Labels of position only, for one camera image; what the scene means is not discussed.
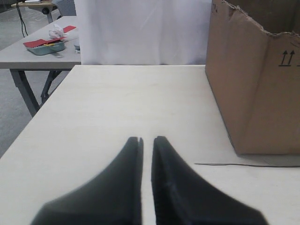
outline thin black wire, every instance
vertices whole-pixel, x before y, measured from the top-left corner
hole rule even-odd
[[[25,33],[26,33],[26,35],[28,36],[27,29],[26,29],[26,25],[25,25],[25,22],[24,22],[24,20],[23,20],[23,18],[22,18],[22,14],[21,14],[20,7],[19,7],[19,3],[18,3],[18,2],[17,2],[17,4],[16,4],[16,7],[17,7],[17,11],[18,11],[18,14],[19,14],[19,17],[20,17],[20,21],[21,21],[23,37],[25,37],[25,35],[24,35],[24,30],[23,30],[23,25],[24,25],[24,28],[25,28]]]
[[[249,166],[249,167],[264,167],[264,168],[300,168],[300,165],[251,165],[251,164],[239,164],[239,163],[195,163],[195,165],[209,165],[209,166]]]

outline floor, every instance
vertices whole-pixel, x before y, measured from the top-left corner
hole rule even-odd
[[[28,33],[33,33],[46,26],[46,15],[21,8],[23,20]],[[58,10],[52,12],[53,19],[59,16]],[[0,50],[22,39],[21,22],[16,9],[0,13]],[[52,83],[50,92],[65,78],[67,72],[61,73]],[[41,103],[40,94],[47,79],[47,72],[26,72],[31,88]],[[0,69],[0,158],[31,120],[31,115],[15,87],[8,69]]]

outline white backdrop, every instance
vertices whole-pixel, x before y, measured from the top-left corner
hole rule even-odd
[[[75,0],[82,64],[205,64],[211,0]]]

